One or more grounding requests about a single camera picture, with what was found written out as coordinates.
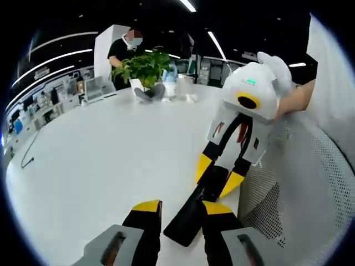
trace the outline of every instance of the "white wall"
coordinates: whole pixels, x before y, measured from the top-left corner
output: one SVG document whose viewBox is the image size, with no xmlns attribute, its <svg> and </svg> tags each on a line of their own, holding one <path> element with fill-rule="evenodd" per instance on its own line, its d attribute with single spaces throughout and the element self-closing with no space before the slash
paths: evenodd
<svg viewBox="0 0 355 266">
<path fill-rule="evenodd" d="M 122 37 L 130 27 L 122 25 L 112 25 L 95 39 L 94 48 L 94 72 L 95 77 L 102 76 L 103 81 L 112 84 L 109 80 L 111 65 L 108 62 L 107 55 L 111 44 Z"/>
</svg>

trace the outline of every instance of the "white table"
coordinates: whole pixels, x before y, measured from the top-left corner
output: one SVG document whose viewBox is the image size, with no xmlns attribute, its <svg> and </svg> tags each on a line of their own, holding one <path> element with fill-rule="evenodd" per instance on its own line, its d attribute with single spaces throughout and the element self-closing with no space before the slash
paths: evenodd
<svg viewBox="0 0 355 266">
<path fill-rule="evenodd" d="M 162 229 L 195 187 L 196 165 L 221 92 L 193 85 L 199 102 L 137 104 L 130 89 L 61 115 L 30 138 L 7 169 L 7 189 L 25 234 L 49 265 L 71 265 L 84 246 L 131 208 L 163 201 Z M 217 164 L 232 168 L 236 133 Z M 222 199 L 236 213 L 239 191 Z M 184 248 L 160 237 L 158 266 L 207 265 L 200 233 Z"/>
</svg>

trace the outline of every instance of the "white robot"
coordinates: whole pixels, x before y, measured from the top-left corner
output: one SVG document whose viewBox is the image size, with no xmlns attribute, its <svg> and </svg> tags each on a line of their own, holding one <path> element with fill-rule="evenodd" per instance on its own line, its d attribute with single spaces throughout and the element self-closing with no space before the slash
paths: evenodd
<svg viewBox="0 0 355 266">
<path fill-rule="evenodd" d="M 188 247 L 206 222 L 203 201 L 215 202 L 238 187 L 250 165 L 258 163 L 269 145 L 280 97 L 292 89 L 291 73 L 278 57 L 258 53 L 259 63 L 249 63 L 226 79 L 222 101 L 197 164 L 197 186 L 164 229 L 173 241 Z M 230 171 L 215 161 L 239 125 L 247 126 L 241 151 Z"/>
<path fill-rule="evenodd" d="M 204 149 L 197 165 L 199 182 L 213 166 L 237 127 L 244 123 L 247 131 L 241 152 L 220 197 L 227 195 L 244 180 L 250 164 L 257 164 L 269 144 L 280 97 L 292 89 L 291 73 L 279 57 L 258 53 L 259 63 L 249 63 L 235 70 L 222 88 L 223 101 L 212 121 Z"/>
</svg>

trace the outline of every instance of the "robot eye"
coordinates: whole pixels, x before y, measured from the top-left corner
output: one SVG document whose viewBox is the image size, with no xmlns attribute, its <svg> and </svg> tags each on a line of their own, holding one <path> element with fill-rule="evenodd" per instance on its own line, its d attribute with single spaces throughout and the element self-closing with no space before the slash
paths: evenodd
<svg viewBox="0 0 355 266">
<path fill-rule="evenodd" d="M 239 103 L 248 109 L 255 109 L 257 107 L 256 103 L 247 97 L 238 97 Z"/>
<path fill-rule="evenodd" d="M 252 96 L 249 93 L 238 93 L 237 99 L 241 106 L 248 109 L 258 109 L 261 106 L 258 97 Z"/>
</svg>

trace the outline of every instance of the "black ceiling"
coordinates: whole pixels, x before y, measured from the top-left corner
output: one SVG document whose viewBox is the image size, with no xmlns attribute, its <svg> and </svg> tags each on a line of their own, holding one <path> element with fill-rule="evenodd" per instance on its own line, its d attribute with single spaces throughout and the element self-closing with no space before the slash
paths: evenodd
<svg viewBox="0 0 355 266">
<path fill-rule="evenodd" d="M 13 80 L 18 74 L 56 56 L 94 49 L 97 34 L 65 38 L 39 49 L 36 47 L 70 34 L 99 34 L 112 24 L 136 26 L 143 33 L 142 45 L 145 49 L 163 45 L 169 53 L 176 55 L 180 55 L 179 38 L 183 32 L 188 32 L 196 42 L 199 54 L 220 58 L 219 51 L 207 34 L 212 31 L 227 59 L 248 63 L 247 59 L 241 57 L 243 52 L 263 51 L 278 55 L 287 64 L 306 63 L 307 67 L 292 68 L 296 82 L 307 82 L 315 77 L 315 61 L 306 55 L 310 14 L 297 1 L 294 4 L 289 1 L 273 4 L 255 0 L 190 2 L 196 8 L 196 13 L 190 13 L 179 0 L 131 0 L 116 1 L 109 5 L 93 4 L 90 11 L 88 8 L 85 11 L 77 8 L 62 15 L 52 14 L 43 21 L 32 40 L 24 44 L 24 56 L 19 68 L 14 70 Z M 27 51 L 31 43 L 35 51 L 28 58 Z M 58 59 L 48 67 L 56 71 L 72 64 L 76 68 L 92 65 L 93 52 Z M 33 74 L 12 88 L 12 98 L 33 82 Z"/>
</svg>

